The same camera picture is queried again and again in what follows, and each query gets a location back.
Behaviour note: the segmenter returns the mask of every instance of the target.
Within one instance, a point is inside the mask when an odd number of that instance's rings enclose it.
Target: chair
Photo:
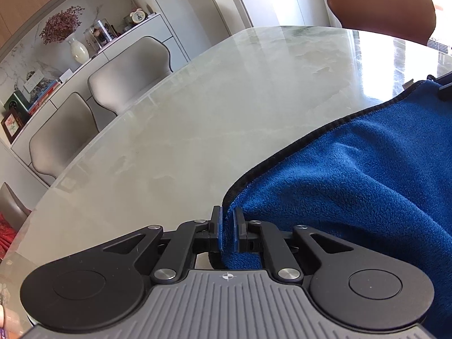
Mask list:
[[[436,26],[432,0],[327,0],[343,28],[426,45]]]
[[[74,92],[32,136],[31,163],[39,173],[58,178],[98,133],[91,109]]]
[[[5,182],[0,187],[0,213],[15,231],[19,231],[31,213]]]
[[[152,37],[142,37],[88,78],[96,102],[124,113],[141,95],[172,73],[170,52]]]

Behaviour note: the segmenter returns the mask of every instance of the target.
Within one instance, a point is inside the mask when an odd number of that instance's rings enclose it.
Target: marble table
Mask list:
[[[208,219],[236,179],[281,148],[451,70],[447,55],[374,33],[237,33],[146,93],[55,181],[0,265],[6,306],[26,331],[19,287],[35,267],[146,225]]]

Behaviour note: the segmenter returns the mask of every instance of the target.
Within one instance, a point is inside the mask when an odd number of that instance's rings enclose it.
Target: framed flower picture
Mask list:
[[[1,125],[3,130],[5,130],[5,134],[10,143],[13,143],[14,139],[23,129],[23,123],[14,108],[11,108],[8,112],[6,112],[5,117],[1,121]]]

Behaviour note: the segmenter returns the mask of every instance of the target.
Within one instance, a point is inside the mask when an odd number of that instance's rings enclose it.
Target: vase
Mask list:
[[[69,46],[71,47],[72,57],[79,64],[84,64],[86,61],[90,59],[88,50],[83,45],[83,43],[75,39],[74,33],[72,33],[69,37],[66,38],[66,42],[69,43]]]

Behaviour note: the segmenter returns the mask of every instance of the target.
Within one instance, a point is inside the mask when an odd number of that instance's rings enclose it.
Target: blue towel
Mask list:
[[[288,148],[262,175],[252,177],[271,159],[250,171],[223,202],[224,241],[231,241],[232,210],[241,207],[247,220],[283,231],[310,225],[409,262],[435,287],[424,326],[452,338],[452,102],[437,98],[439,86],[427,80],[338,120],[308,135],[301,149]],[[260,267],[256,254],[233,253],[231,244],[222,260],[229,269]]]

